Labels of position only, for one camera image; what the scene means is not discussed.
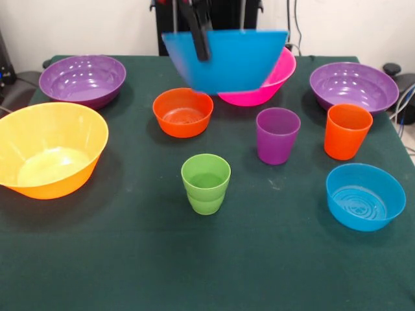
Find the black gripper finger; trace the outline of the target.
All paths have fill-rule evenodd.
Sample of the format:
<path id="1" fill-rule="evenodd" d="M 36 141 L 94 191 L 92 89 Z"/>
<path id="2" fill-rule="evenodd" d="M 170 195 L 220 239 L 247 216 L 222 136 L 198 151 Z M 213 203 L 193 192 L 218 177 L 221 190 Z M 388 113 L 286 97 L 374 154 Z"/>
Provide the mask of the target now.
<path id="1" fill-rule="evenodd" d="M 213 25 L 211 21 L 211 1 L 199 0 L 196 1 L 196 14 L 200 28 L 204 30 L 212 30 Z"/>
<path id="2" fill-rule="evenodd" d="M 198 22 L 196 1 L 179 1 L 179 8 L 189 25 L 198 60 L 206 62 L 210 59 L 210 48 L 206 34 L 207 30 L 201 29 Z"/>

